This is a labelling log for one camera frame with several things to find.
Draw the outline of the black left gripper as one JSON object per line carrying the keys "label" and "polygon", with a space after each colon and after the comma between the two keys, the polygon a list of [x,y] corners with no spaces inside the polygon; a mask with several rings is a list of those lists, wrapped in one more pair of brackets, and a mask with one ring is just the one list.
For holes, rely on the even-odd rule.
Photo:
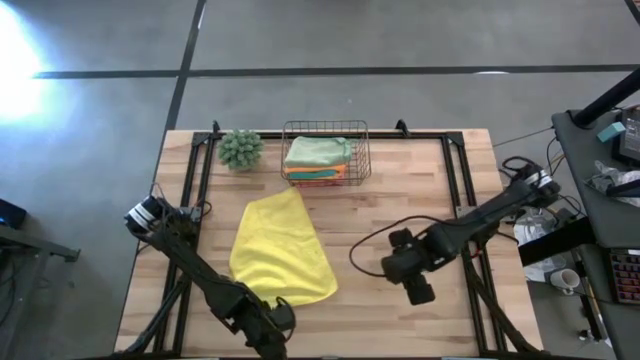
{"label": "black left gripper", "polygon": [[281,297],[271,308],[255,296],[245,295],[234,312],[232,327],[241,331],[245,345],[253,348],[263,360],[287,360],[289,336],[289,304]]}

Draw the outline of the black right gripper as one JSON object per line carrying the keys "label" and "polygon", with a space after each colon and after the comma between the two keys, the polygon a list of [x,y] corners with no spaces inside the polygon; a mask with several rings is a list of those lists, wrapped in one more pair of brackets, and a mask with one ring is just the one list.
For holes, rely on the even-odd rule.
{"label": "black right gripper", "polygon": [[428,231],[422,238],[408,228],[394,231],[388,236],[392,253],[381,260],[384,277],[393,284],[421,274],[434,272],[441,259],[441,236]]}

